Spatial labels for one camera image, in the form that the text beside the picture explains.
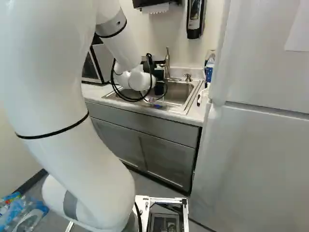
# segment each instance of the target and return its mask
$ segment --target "floor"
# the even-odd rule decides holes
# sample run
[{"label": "floor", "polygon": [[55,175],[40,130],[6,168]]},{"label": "floor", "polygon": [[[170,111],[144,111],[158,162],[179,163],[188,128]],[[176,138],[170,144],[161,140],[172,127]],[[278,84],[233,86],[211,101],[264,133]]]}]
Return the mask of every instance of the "floor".
[{"label": "floor", "polygon": [[[152,197],[183,197],[180,193],[177,193],[165,186],[162,186],[157,182],[154,182],[142,175],[139,175],[138,173],[131,171],[131,174],[135,180],[137,195],[146,195]],[[45,178],[43,178],[32,189],[30,189],[27,192],[27,195],[31,195],[39,200],[42,200],[41,188],[44,179]],[[69,221],[50,211],[42,219],[34,232],[64,232],[68,223]],[[189,230],[190,232],[208,232],[208,230],[191,221],[189,221]],[[71,232],[87,232],[87,230],[75,225]]]}]

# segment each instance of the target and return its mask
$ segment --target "refrigerator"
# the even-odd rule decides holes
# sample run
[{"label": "refrigerator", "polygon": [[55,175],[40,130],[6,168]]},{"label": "refrigerator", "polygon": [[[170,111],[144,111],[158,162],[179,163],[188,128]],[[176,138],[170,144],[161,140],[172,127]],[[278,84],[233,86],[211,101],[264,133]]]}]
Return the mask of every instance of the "refrigerator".
[{"label": "refrigerator", "polygon": [[190,217],[309,231],[308,0],[225,1]]}]

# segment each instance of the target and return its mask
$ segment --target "sink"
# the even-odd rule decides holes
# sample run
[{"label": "sink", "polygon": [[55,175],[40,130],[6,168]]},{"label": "sink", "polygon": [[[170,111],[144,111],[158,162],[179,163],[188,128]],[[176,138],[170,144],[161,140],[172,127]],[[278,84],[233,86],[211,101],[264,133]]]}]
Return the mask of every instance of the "sink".
[{"label": "sink", "polygon": [[[127,102],[120,97],[115,92],[111,92],[105,96],[103,99],[109,99],[120,102],[127,102],[129,104],[140,105],[147,108],[154,108],[159,110],[171,111],[179,114],[187,114],[194,97],[197,94],[197,90],[200,88],[202,81],[193,80],[191,82],[186,82],[184,79],[181,81],[172,81],[169,80],[166,82],[168,85],[168,91],[164,97],[159,100],[156,100],[161,97],[161,95],[155,95],[154,89],[150,91],[148,96],[138,102]],[[132,89],[120,88],[120,92],[129,98],[140,98],[141,94],[144,95],[147,91],[134,91]]]}]

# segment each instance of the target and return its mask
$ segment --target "countertop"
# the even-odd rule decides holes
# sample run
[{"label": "countertop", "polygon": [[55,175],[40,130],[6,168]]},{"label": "countertop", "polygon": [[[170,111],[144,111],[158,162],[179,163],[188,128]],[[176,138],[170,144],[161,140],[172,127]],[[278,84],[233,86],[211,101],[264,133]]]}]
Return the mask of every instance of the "countertop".
[{"label": "countertop", "polygon": [[[198,93],[204,88],[204,83],[201,85]],[[124,109],[136,113],[141,113],[145,115],[155,116],[159,118],[164,118],[176,122],[181,122],[193,126],[202,127],[204,122],[204,115],[206,111],[206,102],[207,97],[202,99],[202,104],[198,107],[197,106],[197,95],[187,113],[187,115],[172,113],[169,111],[158,110],[153,108],[147,108],[139,105],[134,105],[131,103],[126,102],[119,102],[110,99],[103,99],[102,97],[106,94],[112,92],[112,86],[110,84],[105,86],[96,86],[90,84],[82,84],[82,92],[85,100],[87,102],[94,102],[101,105],[106,105],[118,109]]]}]

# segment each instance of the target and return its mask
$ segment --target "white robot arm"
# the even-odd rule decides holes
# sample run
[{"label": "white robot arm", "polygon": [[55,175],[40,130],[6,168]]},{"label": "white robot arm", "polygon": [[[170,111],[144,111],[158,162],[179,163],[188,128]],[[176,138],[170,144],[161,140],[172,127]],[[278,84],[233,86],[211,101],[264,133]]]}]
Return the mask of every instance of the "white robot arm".
[{"label": "white robot arm", "polygon": [[134,181],[98,137],[81,92],[95,29],[117,60],[119,84],[150,86],[119,2],[2,0],[0,29],[1,100],[17,136],[50,174],[45,202],[88,230],[122,231],[132,218]]}]

